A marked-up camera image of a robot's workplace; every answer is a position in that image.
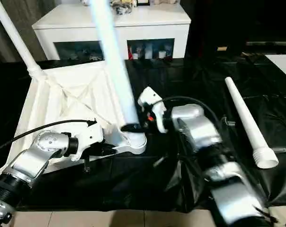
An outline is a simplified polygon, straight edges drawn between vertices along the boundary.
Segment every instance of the silver metal housing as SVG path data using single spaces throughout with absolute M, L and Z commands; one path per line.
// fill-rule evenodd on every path
M 46 169 L 49 159 L 61 157 L 68 145 L 67 135 L 43 131 L 37 135 L 30 148 L 15 157 L 3 173 L 20 178 L 32 187 L 37 177 Z
M 222 142 L 214 124 L 204 116 L 199 105 L 176 106 L 171 111 L 171 118 L 175 129 L 186 136 L 194 151 Z

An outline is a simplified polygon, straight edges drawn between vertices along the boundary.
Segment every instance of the black table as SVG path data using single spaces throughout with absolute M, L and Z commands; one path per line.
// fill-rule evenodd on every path
M 78 61 L 40 62 L 43 69 Z M 135 99 L 146 86 L 161 97 L 190 96 L 209 105 L 222 122 L 225 145 L 264 197 L 267 206 L 286 205 L 286 75 L 266 57 L 215 60 L 126 61 Z M 0 64 L 0 144 L 13 137 L 30 84 L 22 63 Z M 258 169 L 252 149 L 224 83 L 231 76 L 268 145 L 279 159 Z M 226 125 L 226 120 L 236 122 Z M 19 210 L 177 210 L 207 208 L 205 182 L 195 156 L 174 133 L 147 135 L 141 155 L 124 153 L 83 166 L 45 174 Z M 9 148 L 0 152 L 0 167 Z

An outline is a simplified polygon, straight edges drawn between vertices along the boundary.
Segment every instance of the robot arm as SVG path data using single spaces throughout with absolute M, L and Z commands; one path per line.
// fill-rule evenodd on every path
M 80 134 L 43 131 L 32 145 L 19 153 L 0 175 L 0 224 L 8 223 L 24 195 L 28 194 L 51 158 L 70 156 L 72 161 L 81 158 L 91 144 L 103 141 L 103 131 L 95 123 Z
M 179 131 L 191 145 L 216 206 L 213 214 L 220 216 L 218 225 L 269 226 L 260 213 L 261 199 L 240 165 L 224 152 L 221 136 L 201 106 L 189 104 L 166 110 L 150 87 L 142 92 L 139 104 L 149 109 L 152 105 L 148 115 L 155 117 L 159 132 Z

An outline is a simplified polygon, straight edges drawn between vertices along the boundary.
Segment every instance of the white plastic tube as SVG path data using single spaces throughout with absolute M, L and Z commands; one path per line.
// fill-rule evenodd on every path
M 10 39 L 12 40 L 13 44 L 15 45 L 16 49 L 18 50 L 24 63 L 26 64 L 29 75 L 32 77 L 39 77 L 45 75 L 43 70 L 35 62 L 33 56 L 30 54 L 28 48 L 23 42 L 14 24 L 10 20 L 1 2 L 0 2 L 0 21 L 3 27 L 5 28 L 7 34 L 9 35 Z
M 114 21 L 108 0 L 91 0 L 90 11 L 96 24 L 102 51 L 113 81 L 125 123 L 139 123 L 124 60 L 120 54 Z M 131 146 L 146 144 L 144 133 L 127 133 Z
M 253 148 L 253 158 L 257 166 L 262 169 L 275 167 L 279 163 L 277 156 L 275 152 L 268 147 L 232 78 L 225 78 L 225 82 Z

